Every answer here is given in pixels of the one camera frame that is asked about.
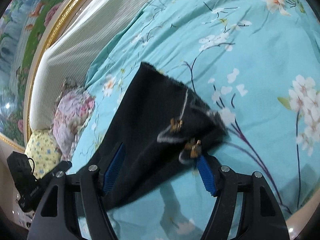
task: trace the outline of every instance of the black cable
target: black cable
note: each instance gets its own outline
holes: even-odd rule
[[[35,167],[36,167],[35,161],[32,158],[28,158],[28,160],[32,160],[33,162],[33,169],[32,169],[32,174],[33,174],[35,172]]]

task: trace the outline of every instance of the bed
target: bed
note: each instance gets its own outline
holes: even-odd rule
[[[42,57],[30,127],[51,126],[64,78],[83,83],[95,107],[70,156],[77,172],[148,62],[219,111],[230,138],[211,153],[236,172],[262,172],[289,221],[320,185],[319,35],[305,0],[94,0]],[[213,206],[190,170],[108,216],[119,239],[200,239]],[[238,219],[239,208],[230,238]]]

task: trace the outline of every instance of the yellow floral pillow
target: yellow floral pillow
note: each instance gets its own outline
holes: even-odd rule
[[[62,155],[47,130],[32,133],[25,154],[35,162],[34,176],[37,179],[51,171],[60,162]]]

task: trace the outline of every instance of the ribbed white fabric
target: ribbed white fabric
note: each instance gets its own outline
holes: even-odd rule
[[[53,104],[66,77],[79,84],[102,48],[148,0],[93,0],[43,55],[31,95],[30,127],[49,129]]]

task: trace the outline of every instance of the gold trim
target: gold trim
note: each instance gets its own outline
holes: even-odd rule
[[[65,6],[65,8],[63,9],[63,11],[61,12],[61,14],[58,17],[58,20],[54,23],[53,28],[50,30],[50,33],[48,35],[47,40],[44,43],[44,46],[42,47],[42,50],[40,52],[40,55],[38,57],[38,61],[36,63],[35,66],[35,70],[33,72],[33,76],[32,76],[32,80],[31,80],[31,85],[30,88],[28,90],[28,101],[27,101],[27,115],[28,115],[28,120],[27,120],[27,141],[30,139],[31,137],[31,128],[30,128],[30,105],[31,105],[31,94],[32,94],[32,90],[33,90],[33,85],[35,82],[35,78],[36,78],[36,73],[40,64],[40,60],[44,54],[44,52],[54,43],[54,41],[57,38],[57,35],[59,34],[61,28],[64,26],[68,16],[74,11],[76,4],[79,2],[80,0],[70,0],[68,2],[68,4]]]
[[[5,142],[6,144],[10,145],[13,149],[20,151],[21,153],[24,153],[26,150],[24,147],[20,146],[19,144],[12,141],[10,138],[5,136],[3,133],[0,133],[0,139]]]

